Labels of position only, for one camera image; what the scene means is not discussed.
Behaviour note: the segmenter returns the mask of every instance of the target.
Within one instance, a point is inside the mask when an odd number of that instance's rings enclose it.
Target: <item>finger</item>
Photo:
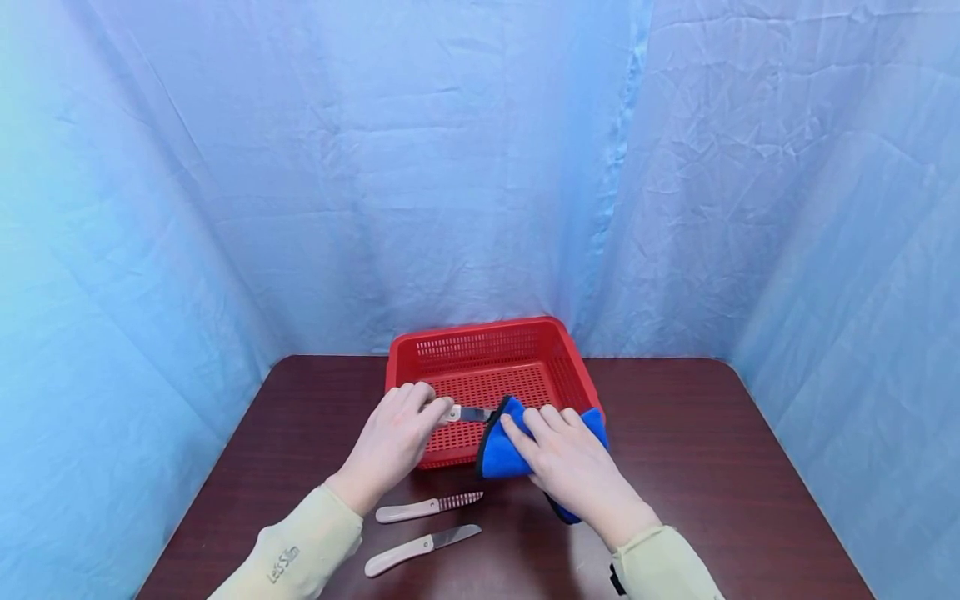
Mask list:
[[[516,426],[516,423],[514,423],[510,415],[501,415],[500,424],[503,425],[503,432],[507,434],[511,444],[514,445],[514,448],[520,453],[523,460],[527,463],[534,461],[540,452],[540,447],[537,446],[537,443],[534,442],[530,436],[520,431],[520,428]]]
[[[423,407],[423,404],[437,397],[429,383],[418,381],[416,385],[410,388],[407,397],[403,399],[403,411],[415,415]]]
[[[547,404],[540,408],[540,416],[554,431],[563,431],[569,426],[553,404]]]
[[[390,392],[380,400],[380,404],[376,407],[376,411],[383,415],[395,415],[403,408],[403,399],[406,397],[407,393],[411,388],[414,387],[412,383],[404,383],[398,388],[393,388]]]
[[[436,429],[451,408],[453,408],[451,397],[439,397],[424,406],[423,411],[417,415],[421,430],[429,433]]]
[[[587,425],[584,423],[584,420],[580,418],[580,415],[577,411],[572,408],[564,408],[560,411],[560,416],[564,418],[566,424],[574,428],[583,428],[587,429]]]
[[[523,411],[523,422],[534,434],[534,440],[537,440],[538,444],[542,444],[544,440],[556,433],[553,429],[550,429],[550,425],[546,424],[543,415],[536,408],[528,408]]]
[[[383,395],[383,398],[380,399],[380,404],[387,404],[388,402],[393,401],[397,394],[400,393],[399,388],[390,388],[390,391]]]

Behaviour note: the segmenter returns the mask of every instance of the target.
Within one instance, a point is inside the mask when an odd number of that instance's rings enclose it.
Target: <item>person's left hand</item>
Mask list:
[[[326,480],[356,514],[368,513],[420,461],[430,434],[453,406],[453,398],[436,396],[426,383],[404,383],[373,409],[347,461]]]

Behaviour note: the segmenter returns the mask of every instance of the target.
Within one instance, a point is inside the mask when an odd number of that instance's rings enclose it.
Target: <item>serrated knife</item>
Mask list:
[[[396,523],[422,516],[436,515],[443,511],[452,511],[467,504],[473,504],[483,497],[483,492],[458,493],[446,498],[430,498],[416,504],[384,506],[376,510],[376,522]]]
[[[391,548],[386,552],[377,554],[367,561],[363,567],[364,575],[373,578],[384,573],[404,561],[430,554],[434,550],[439,550],[451,543],[466,540],[480,533],[482,530],[479,525],[461,525],[453,529],[447,529],[438,534],[430,534],[408,541],[396,548]]]

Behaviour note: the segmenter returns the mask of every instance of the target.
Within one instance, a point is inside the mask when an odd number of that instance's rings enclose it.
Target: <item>hand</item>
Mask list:
[[[436,396],[426,383],[404,383],[373,409],[347,461],[326,480],[356,514],[368,513],[420,461],[430,434],[453,406],[453,398]]]
[[[500,422],[534,471],[534,484],[589,524],[611,551],[662,525],[572,408],[558,412],[547,404],[524,411],[523,422],[533,439],[510,415],[501,416]]]

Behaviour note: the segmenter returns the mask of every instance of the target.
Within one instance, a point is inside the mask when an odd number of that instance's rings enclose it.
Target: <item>blue cloth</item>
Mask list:
[[[533,437],[526,423],[523,422],[523,404],[513,396],[505,396],[500,406],[494,413],[493,418],[487,424],[484,431],[483,440],[480,443],[477,454],[477,474],[483,479],[502,479],[505,477],[519,477],[529,475],[533,472],[530,465],[527,464],[520,453],[516,451],[516,446],[507,437],[507,432],[503,430],[503,424],[500,423],[500,415],[510,415],[520,431]],[[603,413],[595,408],[591,408],[580,416],[584,420],[587,429],[593,432],[593,435],[600,440],[605,448],[609,448],[607,441],[607,428],[604,426]],[[569,525],[579,523],[580,518],[557,502],[549,495],[550,505],[557,513],[560,519]]]

